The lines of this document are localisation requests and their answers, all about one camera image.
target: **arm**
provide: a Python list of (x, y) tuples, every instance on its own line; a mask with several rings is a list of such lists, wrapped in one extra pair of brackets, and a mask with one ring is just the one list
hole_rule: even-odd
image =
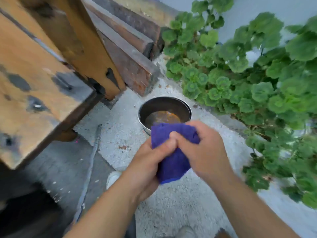
[(196, 128), (199, 144), (192, 144), (172, 132), (191, 167), (215, 192), (237, 235), (243, 238), (299, 238), (233, 172), (223, 140), (218, 132), (199, 121), (187, 123)]
[(137, 151), (120, 178), (93, 207), (74, 225), (65, 238), (121, 238), (139, 203), (158, 187), (158, 163), (176, 149), (176, 140), (169, 139), (152, 149), (149, 138)]

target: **stainless steel bowl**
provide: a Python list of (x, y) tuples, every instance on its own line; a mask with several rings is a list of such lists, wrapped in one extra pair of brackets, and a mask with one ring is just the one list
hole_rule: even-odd
[[(170, 118), (156, 114), (167, 114)], [(151, 135), (151, 126), (158, 123), (185, 123), (192, 118), (191, 108), (184, 101), (173, 97), (157, 97), (146, 101), (138, 111), (138, 120), (144, 131)]]

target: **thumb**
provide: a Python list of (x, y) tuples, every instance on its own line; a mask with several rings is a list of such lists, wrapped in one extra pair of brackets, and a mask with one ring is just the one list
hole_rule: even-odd
[(170, 138), (177, 140), (178, 147), (188, 158), (195, 156), (197, 144), (193, 144), (175, 131), (170, 133)]
[(161, 162), (166, 156), (169, 156), (177, 148), (176, 139), (169, 138), (163, 144), (153, 149), (153, 159), (156, 162)]

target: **microfiber towel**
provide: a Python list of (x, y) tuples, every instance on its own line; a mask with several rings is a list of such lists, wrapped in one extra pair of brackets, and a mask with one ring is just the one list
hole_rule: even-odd
[[(196, 128), (183, 123), (161, 123), (151, 127), (152, 148), (163, 144), (170, 137), (170, 132), (176, 131), (192, 143), (199, 144), (200, 139)], [(160, 184), (179, 180), (191, 168), (189, 160), (184, 153), (177, 148), (170, 156), (158, 164), (156, 176)]]

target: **sneaker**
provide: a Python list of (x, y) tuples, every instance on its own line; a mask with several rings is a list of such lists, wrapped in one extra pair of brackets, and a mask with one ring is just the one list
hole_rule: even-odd
[(107, 179), (107, 185), (106, 188), (109, 189), (110, 186), (114, 184), (114, 182), (117, 181), (117, 179), (120, 177), (121, 172), (118, 171), (113, 171), (109, 174), (108, 179)]
[(196, 238), (196, 233), (189, 226), (183, 226), (179, 229), (175, 238)]

